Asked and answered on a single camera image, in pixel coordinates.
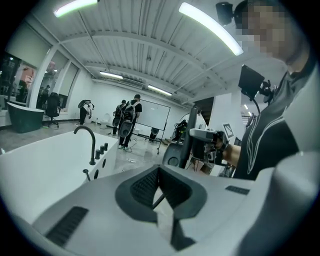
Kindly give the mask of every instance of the whiteboard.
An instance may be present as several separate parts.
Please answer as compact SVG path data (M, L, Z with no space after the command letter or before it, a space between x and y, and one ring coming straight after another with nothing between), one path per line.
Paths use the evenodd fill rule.
M149 126L163 131L169 115L170 107L140 100L142 112L140 113L138 124Z

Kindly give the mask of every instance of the white bathtub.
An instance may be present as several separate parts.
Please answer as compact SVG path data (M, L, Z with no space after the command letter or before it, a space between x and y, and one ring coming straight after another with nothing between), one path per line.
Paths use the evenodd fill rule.
M90 165L92 138L79 130L19 147L0 155L0 191L10 212L32 224L49 206L87 182L115 174L118 140L95 133L95 149L108 151Z

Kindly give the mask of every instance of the ceiling beam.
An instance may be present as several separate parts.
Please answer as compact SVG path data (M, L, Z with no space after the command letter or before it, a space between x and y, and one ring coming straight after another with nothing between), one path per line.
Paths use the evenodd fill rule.
M90 62L87 62L85 64L85 66L87 68L95 68L95 69L100 69L100 70L103 70L103 69L106 68L103 64L90 63ZM145 80L149 80L149 81L151 81L153 83L156 83L156 84L159 84L159 85L163 85L163 86L168 87L168 88L170 88L172 90L177 89L176 85L174 85L172 83L169 83L169 82L166 82L166 81L163 81L163 80L161 80L159 78L156 78L154 76L151 76L149 74L145 74L145 73L142 73L142 72L138 72L138 71L135 71L135 70L132 70L132 69L129 69L129 68L120 67L120 66L108 66L108 68L110 70L119 71L119 72L122 72L122 73L126 73L126 74L130 74L130 75L133 75L133 76L136 76L136 77L143 78ZM184 94L189 98L193 98L195 96L194 94L192 94L191 92L186 91L186 90L180 90L179 93Z
M183 50L178 49L175 46L172 46L168 43L162 42L160 40L134 34L134 33L127 33L127 32L117 32L117 31L100 31L100 32L93 32L90 35L92 38L112 38L112 39L122 39L122 40L128 40L131 42L138 42L141 44L145 44L148 46L156 47L158 49L161 49L165 52L169 52L175 56L177 56L180 59L183 59L190 65L192 65L195 69L199 70L203 76L209 77L219 88L226 88L226 84L224 81L220 79L218 75L216 75L215 72L212 70L208 70L207 66L203 63L201 63L199 60L195 59L188 53L184 52ZM63 40L61 40L61 43L69 43L73 40L81 40L88 38L89 35L81 33L77 35L67 36Z
M138 88L133 88L133 87L128 87L128 86L125 86L125 85L122 85L120 83L117 83L115 81L105 81L105 80L100 80L100 79L92 79L92 81L96 82L96 83L102 83L102 84L107 84L107 85L112 85L112 86L116 86L116 87L120 87L120 88L124 88L126 90L130 90L130 91L133 91L133 92L136 92L136 93L140 93L140 94L144 94L144 95L148 95L150 97L153 97L153 98L156 98L158 100L161 100L161 101L164 101L164 102L168 102L170 104L173 104L179 108L182 108L182 109L189 109L190 107L189 106L185 106L185 105L182 105L182 104L179 104L179 103L176 103L174 102L173 100L170 100L166 97L162 97L160 95L157 95L155 93L152 93L152 92L149 92L149 91L146 91L146 90L142 90L142 89L138 89Z

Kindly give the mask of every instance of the black monitor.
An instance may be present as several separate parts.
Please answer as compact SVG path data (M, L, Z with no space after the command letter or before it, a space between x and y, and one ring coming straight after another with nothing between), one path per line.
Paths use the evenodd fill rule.
M264 80L264 76L252 68L242 65L238 86L244 95L247 95L250 99L254 99Z

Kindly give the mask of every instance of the floor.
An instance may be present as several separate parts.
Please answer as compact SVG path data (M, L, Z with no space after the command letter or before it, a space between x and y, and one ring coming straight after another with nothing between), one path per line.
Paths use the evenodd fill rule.
M71 132L76 128L78 122L61 122L59 128L56 125L51 125L50 128L43 127L39 130L27 132L27 133L15 133L11 129L0 130L0 149L7 151L14 150L21 146L43 140L59 134ZM87 125L95 133L111 136L112 129L100 129L100 125L95 126L93 123ZM129 143L129 148L132 152L126 152L123 149L117 150L117 156L115 161L115 168L117 171L128 171L138 167L143 167L146 164L161 164L166 146L161 144L158 153L159 143L149 143L142 137L132 135ZM160 189L155 193L154 202L161 196L162 192ZM167 200L164 199L155 209L158 214L158 228L162 236L170 241L171 229L173 220L173 210L168 204Z

